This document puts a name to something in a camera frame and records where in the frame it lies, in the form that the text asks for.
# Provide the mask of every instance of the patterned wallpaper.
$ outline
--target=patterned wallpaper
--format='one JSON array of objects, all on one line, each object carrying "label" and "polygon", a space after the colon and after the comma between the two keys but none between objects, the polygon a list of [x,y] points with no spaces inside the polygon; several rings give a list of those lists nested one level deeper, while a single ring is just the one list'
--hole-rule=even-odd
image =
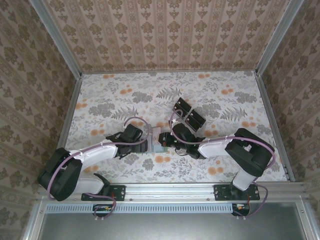
[{"label": "patterned wallpaper", "polygon": [[86,73],[254,69],[289,0],[45,0]]},{"label": "patterned wallpaper", "polygon": [[27,0],[0,1],[0,239],[18,239],[75,79]]},{"label": "patterned wallpaper", "polygon": [[305,0],[262,75],[295,177],[320,219],[320,0]]}]

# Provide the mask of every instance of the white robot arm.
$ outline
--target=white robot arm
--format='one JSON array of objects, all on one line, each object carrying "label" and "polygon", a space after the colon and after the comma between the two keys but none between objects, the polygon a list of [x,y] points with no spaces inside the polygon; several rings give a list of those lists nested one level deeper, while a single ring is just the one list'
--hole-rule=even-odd
[{"label": "white robot arm", "polygon": [[[184,139],[189,143],[205,140],[205,138],[195,137],[183,123],[176,124],[172,130],[180,139]],[[59,169],[51,188],[49,187],[50,194],[58,201],[65,200],[71,194],[92,193],[103,196],[106,194],[106,188],[110,186],[110,183],[97,173],[87,177],[83,171],[100,161],[116,157],[122,158],[130,153],[146,152],[148,148],[147,140],[142,143],[140,141],[136,145],[124,145],[126,143],[137,143],[141,136],[142,130],[129,124],[124,132],[108,136],[105,140],[94,146],[71,151],[59,148],[54,152],[44,170],[40,173],[38,182],[45,189],[48,189],[49,182],[52,180],[58,166],[66,158],[80,152],[80,154],[74,156]],[[234,136],[256,140],[274,151],[268,143],[244,128],[239,128]],[[272,157],[271,153],[261,145],[238,139],[226,138],[215,142],[203,141],[204,143],[202,144],[184,144],[177,140],[170,132],[164,132],[159,135],[158,141],[163,147],[184,149],[194,159],[206,159],[223,155],[231,156],[241,166],[241,170],[236,174],[230,185],[230,188],[232,188],[230,191],[235,195],[241,195],[256,178],[263,174]]]}]

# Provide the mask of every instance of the wire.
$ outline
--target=wire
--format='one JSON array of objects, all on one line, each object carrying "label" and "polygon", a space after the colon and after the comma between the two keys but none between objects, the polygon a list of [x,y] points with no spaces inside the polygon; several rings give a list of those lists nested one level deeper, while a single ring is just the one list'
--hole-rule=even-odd
[{"label": "wire", "polygon": [[[177,113],[181,113],[181,115],[183,114],[182,110],[178,109],[178,110],[175,110],[171,117],[170,117],[170,121],[169,121],[169,127],[170,127],[170,131],[172,133],[172,135],[181,143],[184,143],[184,144],[190,144],[190,145],[199,145],[199,144],[205,144],[205,143],[214,143],[214,142],[220,142],[220,141],[223,141],[223,140],[242,140],[242,141],[247,141],[247,142],[251,142],[251,143],[254,143],[254,144],[258,144],[262,147],[264,147],[265,149],[267,149],[271,155],[272,155],[272,160],[271,162],[266,166],[265,169],[269,169],[272,167],[272,165],[276,162],[276,154],[275,152],[266,144],[264,144],[263,142],[260,142],[260,141],[257,141],[257,140],[254,140],[254,139],[251,139],[251,138],[247,138],[247,137],[240,137],[240,136],[226,136],[226,137],[220,137],[220,138],[215,138],[215,139],[209,139],[207,141],[198,141],[198,142],[188,142],[188,141],[184,141],[183,139],[179,138],[175,132],[173,131],[173,127],[172,127],[172,121],[173,121],[173,118],[174,118],[174,115],[177,114]],[[265,187],[265,186],[262,186],[258,183],[256,183],[256,180],[258,179],[258,177],[256,177],[252,183],[260,188],[263,188],[265,189],[265,197],[264,199],[262,200],[260,206],[257,208],[257,210],[255,210],[253,213],[249,214],[246,216],[246,218],[248,217],[251,217],[253,215],[255,215],[257,212],[260,211],[260,209],[263,207],[263,205],[265,204],[267,198],[268,198],[268,189]],[[237,211],[233,211],[235,212],[236,214],[242,216],[243,218],[245,218],[245,216],[243,216],[241,213],[237,212]]]},{"label": "wire", "polygon": [[175,151],[176,154],[178,154],[178,155],[181,156],[181,157],[188,155],[188,153],[186,153],[186,154],[179,154],[179,153],[177,152],[177,149],[176,149],[176,148],[174,149],[174,151]]},{"label": "wire", "polygon": [[250,208],[250,197],[249,197],[249,194],[248,194],[248,201],[246,202],[246,204],[248,204],[249,208]]},{"label": "wire", "polygon": [[131,119],[139,119],[139,120],[141,120],[141,121],[143,121],[143,122],[145,123],[146,128],[147,128],[147,135],[146,135],[145,139],[143,139],[143,140],[141,140],[141,141],[137,141],[137,142],[130,142],[130,143],[129,143],[129,142],[105,142],[105,143],[103,143],[103,144],[99,143],[99,144],[97,144],[97,145],[93,145],[93,146],[91,146],[91,147],[89,147],[89,148],[86,148],[86,149],[84,149],[84,150],[78,151],[78,152],[76,152],[76,153],[68,156],[68,157],[67,157],[65,160],[63,160],[62,163],[57,167],[57,169],[54,171],[54,173],[53,173],[53,175],[52,175],[52,177],[51,177],[51,179],[50,179],[50,181],[49,181],[49,184],[48,184],[48,187],[47,187],[47,190],[46,190],[46,195],[47,195],[48,199],[49,199],[49,200],[55,200],[55,198],[54,198],[54,197],[51,197],[51,195],[50,195],[50,191],[51,191],[52,184],[53,184],[53,182],[54,182],[54,180],[55,180],[55,178],[56,178],[59,170],[60,170],[68,161],[70,161],[72,158],[74,158],[74,157],[76,157],[76,156],[78,156],[78,155],[84,154],[84,153],[86,153],[86,152],[88,152],[88,151],[90,151],[90,150],[92,150],[92,149],[102,148],[102,147],[105,147],[105,146],[108,146],[108,145],[127,145],[127,146],[133,146],[133,145],[139,145],[139,144],[143,143],[144,141],[146,141],[147,138],[148,138],[148,136],[149,136],[149,134],[150,134],[150,127],[149,127],[149,124],[147,123],[147,121],[144,120],[144,119],[141,118],[141,117],[132,116],[132,117],[129,117],[129,118],[124,122],[124,126],[125,126],[126,123],[127,123],[129,120],[131,120]]},{"label": "wire", "polygon": [[[113,207],[112,207],[112,209],[111,209],[110,212],[109,212],[106,216],[104,216],[103,218],[109,217],[109,216],[113,213],[113,211],[116,209],[117,201],[116,201],[113,197],[111,197],[111,196],[100,196],[100,195],[95,195],[95,194],[92,194],[92,193],[89,193],[89,192],[87,192],[87,193],[85,193],[85,194],[88,195],[88,196],[90,196],[90,197],[101,198],[101,199],[110,199],[110,200],[113,201]],[[98,210],[98,209],[101,209],[101,208],[105,208],[105,207],[106,207],[106,206],[102,206],[102,205],[97,206],[97,207],[94,209],[93,215],[94,215],[96,218],[99,218],[99,217],[97,216],[97,210]]]},{"label": "wire", "polygon": [[250,218],[250,217],[252,217],[253,215],[255,215],[257,212],[259,212],[260,209],[263,207],[263,205],[266,203],[267,198],[268,198],[269,191],[268,191],[268,189],[267,189],[265,186],[262,186],[261,184],[258,184],[258,183],[256,183],[256,182],[253,182],[253,184],[256,185],[256,186],[258,186],[258,187],[260,187],[260,188],[263,188],[263,189],[265,190],[265,196],[264,196],[264,198],[263,198],[260,206],[259,206],[253,213],[250,213],[250,214],[247,215],[247,216],[243,216],[240,212],[233,211],[234,213],[236,213],[236,214],[238,214],[239,216],[244,217],[244,218]]},{"label": "wire", "polygon": [[220,137],[220,138],[215,138],[215,139],[209,139],[209,140],[206,140],[206,141],[196,141],[196,142],[189,142],[189,141],[185,141],[181,138],[179,138],[175,132],[173,131],[173,127],[172,127],[172,121],[173,121],[173,118],[174,118],[174,115],[177,114],[177,113],[183,113],[182,110],[178,109],[176,111],[173,112],[173,114],[171,115],[170,117],[170,121],[169,121],[169,127],[170,127],[170,131],[172,133],[172,135],[181,143],[183,144],[190,144],[190,145],[200,145],[200,144],[206,144],[206,143],[214,143],[214,142],[220,142],[220,141],[223,141],[223,140],[242,140],[242,141],[247,141],[247,142],[251,142],[251,143],[254,143],[254,144],[258,144],[262,147],[264,147],[265,149],[267,149],[271,155],[272,155],[272,160],[271,162],[269,163],[269,165],[266,166],[265,169],[268,169],[270,168],[276,161],[276,155],[274,153],[274,151],[269,147],[267,146],[266,144],[264,144],[263,142],[260,142],[260,141],[257,141],[257,140],[254,140],[254,139],[251,139],[251,138],[247,138],[247,137],[241,137],[241,136],[226,136],[226,137]]}]

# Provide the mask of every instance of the gray floor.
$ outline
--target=gray floor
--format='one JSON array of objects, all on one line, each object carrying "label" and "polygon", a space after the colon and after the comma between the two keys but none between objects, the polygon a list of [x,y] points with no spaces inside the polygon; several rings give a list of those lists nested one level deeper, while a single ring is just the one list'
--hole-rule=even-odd
[{"label": "gray floor", "polygon": [[294,203],[268,203],[246,220],[231,214],[47,214],[40,240],[304,240]]}]

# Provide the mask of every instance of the floral tablecloth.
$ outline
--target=floral tablecloth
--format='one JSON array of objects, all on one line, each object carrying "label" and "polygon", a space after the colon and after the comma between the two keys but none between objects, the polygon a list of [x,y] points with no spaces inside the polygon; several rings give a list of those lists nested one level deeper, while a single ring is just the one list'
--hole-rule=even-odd
[{"label": "floral tablecloth", "polygon": [[[124,121],[132,116],[168,132],[168,117],[179,97],[206,118],[199,137],[222,137],[246,128],[276,147],[252,71],[88,74],[82,81],[66,143],[69,150],[123,131]],[[141,121],[131,123],[146,131]],[[277,150],[276,156],[258,181],[287,180]],[[98,172],[112,183],[186,183],[230,182],[239,169],[230,156],[195,160],[169,148],[166,153],[106,159],[84,171]]]}]

